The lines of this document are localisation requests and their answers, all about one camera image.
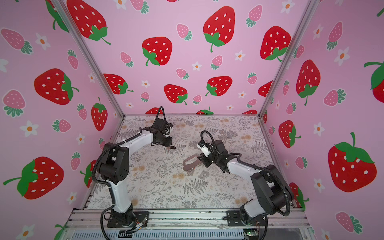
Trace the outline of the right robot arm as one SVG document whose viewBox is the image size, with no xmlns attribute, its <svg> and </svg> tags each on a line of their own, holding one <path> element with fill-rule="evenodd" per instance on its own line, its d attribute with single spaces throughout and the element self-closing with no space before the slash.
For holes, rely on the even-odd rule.
<svg viewBox="0 0 384 240">
<path fill-rule="evenodd" d="M 221 140 L 211 144 L 201 140 L 197 147 L 202 151 L 198 159 L 209 167 L 218 166 L 223 173 L 234 174 L 252 183 L 256 198 L 240 207 L 239 220 L 252 225 L 257 217 L 276 213 L 288 217 L 294 194 L 274 165 L 259 167 L 241 160 L 240 153 L 229 153 Z"/>
</svg>

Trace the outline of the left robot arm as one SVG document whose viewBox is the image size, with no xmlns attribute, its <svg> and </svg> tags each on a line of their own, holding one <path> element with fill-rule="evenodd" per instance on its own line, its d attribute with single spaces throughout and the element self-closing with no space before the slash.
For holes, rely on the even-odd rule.
<svg viewBox="0 0 384 240">
<path fill-rule="evenodd" d="M 124 190 L 125 179 L 130 171 L 130 157 L 146 145 L 161 145 L 174 149 L 173 138 L 170 137 L 173 124 L 165 119 L 155 119 L 150 127 L 120 143 L 108 143 L 99 156 L 92 172 L 92 180 L 106 185 L 112 198 L 111 217 L 124 226 L 135 221 L 133 204 L 129 201 L 128 192 Z"/>
</svg>

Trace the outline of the left aluminium corner post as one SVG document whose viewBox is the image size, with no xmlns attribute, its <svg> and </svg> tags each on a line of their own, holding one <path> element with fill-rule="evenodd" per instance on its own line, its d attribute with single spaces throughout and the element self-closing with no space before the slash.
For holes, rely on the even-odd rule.
<svg viewBox="0 0 384 240">
<path fill-rule="evenodd" d="M 117 115 L 120 119 L 123 119 L 125 117 L 125 114 L 117 102 L 116 98 L 114 97 L 114 94 L 112 93 L 107 80 L 105 79 L 101 69 L 99 68 L 97 62 L 95 61 L 95 58 L 92 55 L 92 52 L 88 48 L 86 42 L 84 41 L 83 36 L 79 32 L 79 30 L 76 27 L 76 24 L 72 17 L 70 16 L 70 13 L 66 6 L 66 1 L 59 1 L 59 0 L 53 0 L 52 1 L 54 6 L 57 8 L 57 11 L 59 15 L 61 16 L 63 22 L 67 26 L 71 36 L 73 37 L 74 41 L 76 42 L 78 48 L 82 52 L 82 55 L 84 56 L 87 64 L 89 65 L 90 69 L 92 70 L 92 73 L 97 78 L 100 86 L 102 87 L 104 93 L 107 95 L 107 98 L 109 99 L 110 103 L 114 107 L 115 111 L 117 112 Z"/>
</svg>

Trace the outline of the aluminium corner post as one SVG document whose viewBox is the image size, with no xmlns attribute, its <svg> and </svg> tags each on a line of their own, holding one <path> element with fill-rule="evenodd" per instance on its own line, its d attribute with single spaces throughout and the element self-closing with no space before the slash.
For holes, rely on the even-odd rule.
<svg viewBox="0 0 384 240">
<path fill-rule="evenodd" d="M 92 73 L 97 78 L 100 86 L 102 87 L 104 93 L 107 95 L 107 98 L 109 99 L 110 103 L 114 107 L 115 111 L 117 112 L 117 115 L 120 119 L 123 119 L 125 117 L 125 114 L 117 102 L 116 98 L 114 97 L 114 94 L 112 93 L 107 80 L 105 79 L 101 69 L 99 68 L 97 62 L 95 61 L 95 58 L 92 55 L 92 52 L 88 48 L 86 42 L 84 41 L 83 36 L 79 32 L 79 30 L 76 27 L 76 24 L 72 17 L 70 16 L 70 13 L 66 6 L 66 1 L 59 1 L 59 0 L 53 0 L 52 1 L 54 6 L 57 8 L 57 11 L 59 15 L 61 16 L 63 22 L 67 26 L 71 36 L 73 37 L 74 41 L 76 42 L 78 48 L 82 52 L 82 55 L 84 56 L 87 64 L 89 65 L 90 69 L 92 70 Z"/>
<path fill-rule="evenodd" d="M 320 4 L 319 0 L 308 1 L 308 4 L 305 8 L 303 16 L 302 16 L 301 20 L 299 21 L 299 24 L 296 28 L 294 35 L 292 36 L 292 41 L 290 43 L 290 46 L 288 47 L 287 52 L 284 54 L 284 58 L 282 60 L 282 63 L 280 64 L 280 66 L 276 72 L 275 78 L 274 78 L 272 85 L 270 87 L 270 90 L 267 94 L 265 103 L 263 104 L 263 106 L 261 108 L 261 111 L 259 113 L 259 119 L 260 120 L 262 120 L 262 118 L 264 117 L 265 112 L 267 111 L 267 108 L 268 108 L 268 106 L 272 100 L 272 97 L 274 96 L 274 93 L 275 93 L 276 89 L 278 88 L 280 81 L 282 80 L 286 70 L 288 69 L 289 63 L 291 62 L 291 60 L 293 58 L 294 50 L 299 45 L 299 43 L 300 43 L 304 33 L 306 32 L 308 25 L 311 22 L 319 4 Z"/>
</svg>

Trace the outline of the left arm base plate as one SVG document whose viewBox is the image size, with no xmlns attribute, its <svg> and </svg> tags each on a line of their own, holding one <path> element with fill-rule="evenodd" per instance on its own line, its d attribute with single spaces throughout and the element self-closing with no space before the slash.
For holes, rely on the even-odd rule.
<svg viewBox="0 0 384 240">
<path fill-rule="evenodd" d="M 149 220 L 150 212 L 146 211 L 135 211 L 128 213 L 127 216 L 120 213 L 114 213 L 110 216 L 108 220 L 108 228 L 125 228 L 132 229 L 136 226 L 139 228 L 146 228 Z"/>
</svg>

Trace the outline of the right aluminium corner post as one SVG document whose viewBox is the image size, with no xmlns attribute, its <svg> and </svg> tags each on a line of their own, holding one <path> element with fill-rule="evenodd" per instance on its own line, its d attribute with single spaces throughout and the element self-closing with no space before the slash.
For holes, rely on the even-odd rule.
<svg viewBox="0 0 384 240">
<path fill-rule="evenodd" d="M 268 106 L 272 100 L 272 97 L 274 96 L 274 93 L 275 93 L 276 89 L 278 88 L 280 81 L 282 80 L 286 70 L 288 69 L 289 63 L 291 62 L 291 60 L 293 58 L 294 50 L 299 45 L 299 43 L 300 43 L 304 33 L 306 32 L 308 25 L 311 22 L 319 4 L 320 4 L 319 0 L 308 1 L 308 4 L 305 8 L 303 16 L 302 16 L 301 20 L 299 21 L 299 24 L 296 28 L 294 35 L 292 36 L 292 41 L 290 43 L 290 46 L 288 47 L 287 52 L 284 54 L 284 58 L 282 60 L 282 63 L 280 64 L 280 66 L 276 72 L 275 78 L 274 78 L 272 85 L 270 87 L 270 90 L 267 94 L 265 103 L 263 104 L 263 106 L 261 108 L 261 111 L 259 113 L 259 119 L 260 120 L 262 120 L 262 118 L 264 117 L 265 112 L 267 111 L 267 108 L 268 108 Z"/>
</svg>

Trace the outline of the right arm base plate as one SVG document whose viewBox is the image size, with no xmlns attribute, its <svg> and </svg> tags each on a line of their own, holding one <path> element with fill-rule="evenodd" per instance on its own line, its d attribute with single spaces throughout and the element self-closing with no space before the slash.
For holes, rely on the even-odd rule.
<svg viewBox="0 0 384 240">
<path fill-rule="evenodd" d="M 251 218 L 240 210 L 227 211 L 223 217 L 223 221 L 226 221 L 229 227 L 264 227 L 267 219 L 268 217 L 265 215 L 258 215 Z"/>
</svg>

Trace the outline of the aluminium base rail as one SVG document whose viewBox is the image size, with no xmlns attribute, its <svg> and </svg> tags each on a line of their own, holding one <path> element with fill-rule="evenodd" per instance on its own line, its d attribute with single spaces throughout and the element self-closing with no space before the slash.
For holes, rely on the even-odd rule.
<svg viewBox="0 0 384 240">
<path fill-rule="evenodd" d="M 293 209 L 288 217 L 279 214 L 244 226 L 228 216 L 234 209 L 140 209 L 147 213 L 144 226 L 133 234 L 129 227 L 105 227 L 101 211 L 73 211 L 62 229 L 60 240 L 314 240 L 315 234 L 305 213 Z"/>
</svg>

